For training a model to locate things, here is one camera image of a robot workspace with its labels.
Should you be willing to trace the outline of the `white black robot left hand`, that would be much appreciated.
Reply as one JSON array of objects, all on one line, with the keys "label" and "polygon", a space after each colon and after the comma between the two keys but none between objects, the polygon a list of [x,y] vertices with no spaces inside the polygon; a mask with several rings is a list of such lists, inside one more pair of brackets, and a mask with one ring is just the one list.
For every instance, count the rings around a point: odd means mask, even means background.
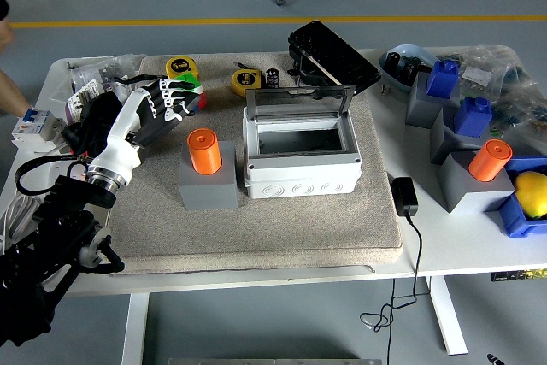
[{"label": "white black robot left hand", "polygon": [[141,164],[138,152],[193,116],[202,95],[201,84],[186,79],[160,78],[135,89],[110,128],[105,149],[88,167],[85,180],[111,192],[127,186],[133,169]]}]

